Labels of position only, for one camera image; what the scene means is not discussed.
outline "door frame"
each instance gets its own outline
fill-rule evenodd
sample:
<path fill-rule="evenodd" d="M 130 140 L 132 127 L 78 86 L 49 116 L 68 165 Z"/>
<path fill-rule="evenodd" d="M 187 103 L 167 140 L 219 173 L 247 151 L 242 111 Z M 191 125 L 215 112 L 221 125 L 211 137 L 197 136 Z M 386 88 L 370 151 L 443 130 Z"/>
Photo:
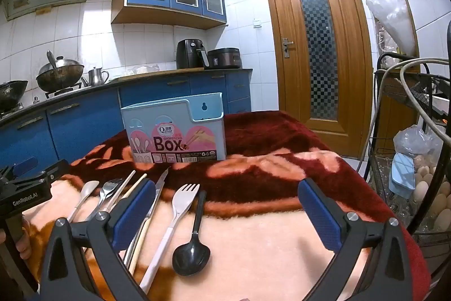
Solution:
<path fill-rule="evenodd" d="M 366 136 L 369 130 L 369 124 L 371 119 L 371 104 L 373 101 L 372 87 L 373 87 L 373 58 L 371 56 L 371 43 L 369 38 L 368 24 L 366 21 L 365 10 L 362 4 L 362 0 L 354 0 L 358 17 L 360 30 L 362 33 L 362 56 L 365 69 L 365 111 L 364 121 L 362 126 L 362 136 L 359 144 L 359 154 L 361 154 L 363 146 L 365 144 Z M 277 87 L 279 92 L 279 109 L 285 110 L 285 75 L 283 65 L 283 49 L 279 28 L 279 20 L 277 17 L 276 0 L 268 0 L 269 11 L 272 23 L 272 33 L 274 36 L 274 46 L 276 50 L 276 66 L 277 66 Z"/>

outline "barcode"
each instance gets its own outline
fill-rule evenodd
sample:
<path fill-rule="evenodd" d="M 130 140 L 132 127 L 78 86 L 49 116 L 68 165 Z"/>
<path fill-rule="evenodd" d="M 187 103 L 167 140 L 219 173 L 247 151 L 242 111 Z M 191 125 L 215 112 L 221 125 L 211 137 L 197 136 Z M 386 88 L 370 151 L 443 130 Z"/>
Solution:
<path fill-rule="evenodd" d="M 197 162 L 197 157 L 182 157 L 182 162 Z"/>

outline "metal kettle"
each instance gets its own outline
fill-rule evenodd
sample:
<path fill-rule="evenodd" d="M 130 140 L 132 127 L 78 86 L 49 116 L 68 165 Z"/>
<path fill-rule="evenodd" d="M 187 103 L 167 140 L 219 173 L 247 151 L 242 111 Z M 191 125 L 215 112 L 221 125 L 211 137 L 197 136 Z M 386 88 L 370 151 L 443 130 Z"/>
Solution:
<path fill-rule="evenodd" d="M 102 74 L 106 73 L 107 77 L 105 79 L 103 79 Z M 102 68 L 95 68 L 91 69 L 88 73 L 88 81 L 86 81 L 86 79 L 84 77 L 81 78 L 81 81 L 83 82 L 83 86 L 84 87 L 88 87 L 88 86 L 100 86 L 103 85 L 108 78 L 110 77 L 110 74 L 108 73 L 108 71 L 102 71 Z"/>

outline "knife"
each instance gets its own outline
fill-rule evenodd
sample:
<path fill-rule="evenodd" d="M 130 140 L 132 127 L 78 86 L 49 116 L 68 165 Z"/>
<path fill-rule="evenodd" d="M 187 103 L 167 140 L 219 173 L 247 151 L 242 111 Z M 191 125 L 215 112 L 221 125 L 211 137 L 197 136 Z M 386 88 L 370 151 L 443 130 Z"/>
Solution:
<path fill-rule="evenodd" d="M 136 245 L 138 244 L 138 238 L 141 235 L 141 232 L 143 231 L 144 228 L 144 223 L 152 218 L 153 213 L 155 211 L 155 207 L 156 207 L 156 202 L 158 202 L 158 199 L 160 198 L 160 195 L 162 193 L 162 189 L 163 186 L 165 184 L 165 179 L 166 176 L 168 175 L 169 172 L 169 168 L 167 168 L 160 176 L 160 178 L 158 179 L 158 181 L 155 184 L 155 199 L 152 203 L 152 206 L 150 207 L 149 212 L 147 212 L 146 217 L 144 218 L 143 222 L 141 223 L 141 226 L 139 227 L 138 232 L 136 233 L 135 237 L 133 238 L 132 242 L 130 243 L 127 251 L 125 252 L 125 256 L 123 257 L 123 263 L 125 264 L 125 266 L 127 267 L 127 269 L 129 269 L 130 264 L 132 262 L 132 257 L 133 254 L 135 252 L 136 249 Z"/>

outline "blue plastic container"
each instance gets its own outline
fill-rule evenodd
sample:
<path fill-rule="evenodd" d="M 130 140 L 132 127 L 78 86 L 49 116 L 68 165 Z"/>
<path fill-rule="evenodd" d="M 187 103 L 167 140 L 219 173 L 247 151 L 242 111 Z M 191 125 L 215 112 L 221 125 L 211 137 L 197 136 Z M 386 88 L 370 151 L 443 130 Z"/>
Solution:
<path fill-rule="evenodd" d="M 392 162 L 388 188 L 393 193 L 409 199 L 415 190 L 414 175 L 414 160 L 401 153 L 396 153 Z"/>
<path fill-rule="evenodd" d="M 144 102 L 121 113 L 135 162 L 226 158 L 220 92 Z"/>

